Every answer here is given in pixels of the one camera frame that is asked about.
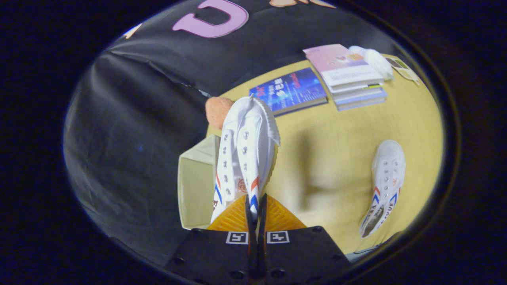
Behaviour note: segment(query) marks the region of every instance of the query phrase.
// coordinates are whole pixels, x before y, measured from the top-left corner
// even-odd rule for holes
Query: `screw hole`
[[[241,271],[232,271],[231,277],[234,279],[243,279],[243,277],[245,277],[245,274]]]
[[[332,255],[331,260],[334,262],[337,262],[338,260],[340,260],[340,256],[339,255]]]
[[[185,263],[185,260],[183,260],[183,258],[179,258],[179,257],[173,259],[173,261],[176,265],[183,265]]]
[[[271,276],[273,278],[282,278],[285,276],[285,271],[281,268],[271,270]]]

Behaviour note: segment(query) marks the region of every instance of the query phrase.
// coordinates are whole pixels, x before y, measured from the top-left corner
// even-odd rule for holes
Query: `black fabric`
[[[177,162],[205,137],[206,93],[219,96],[304,60],[308,47],[341,43],[403,56],[375,27],[315,4],[234,1],[249,19],[226,36],[173,31],[188,13],[213,24],[227,20],[217,9],[198,9],[201,2],[170,7],[129,39],[113,41],[82,76],[65,120],[65,163],[80,203],[107,236],[160,266],[186,235]]]

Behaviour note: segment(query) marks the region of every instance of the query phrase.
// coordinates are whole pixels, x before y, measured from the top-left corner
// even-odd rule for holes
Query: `tabletop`
[[[237,100],[273,78],[311,67],[308,60],[251,79],[222,96]],[[443,125],[430,91],[404,79],[384,84],[385,103],[337,111],[328,103],[276,117],[281,146],[266,193],[307,227],[323,226],[344,253],[364,250],[403,231],[416,218],[438,179],[443,157]],[[221,135],[208,127],[208,135]],[[377,146],[396,140],[405,152],[406,175],[389,218],[367,238],[360,221],[370,207],[371,165]]]

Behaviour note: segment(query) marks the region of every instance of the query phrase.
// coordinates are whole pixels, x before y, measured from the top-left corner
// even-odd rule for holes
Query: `orange pad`
[[[264,232],[288,231],[306,228],[296,216],[275,198],[266,195],[266,221]]]
[[[209,225],[208,230],[223,232],[247,232],[248,225],[245,214],[245,199],[247,195],[239,197],[229,207],[227,207],[214,221]]]

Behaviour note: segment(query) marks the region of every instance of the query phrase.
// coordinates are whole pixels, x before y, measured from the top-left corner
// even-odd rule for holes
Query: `blue book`
[[[372,99],[380,99],[387,97],[387,93],[384,88],[374,88],[375,93],[366,93],[366,95],[352,96],[351,98],[334,98],[336,105],[345,105],[360,101],[372,100]]]
[[[275,116],[326,103],[326,93],[317,75],[305,68],[250,89]]]

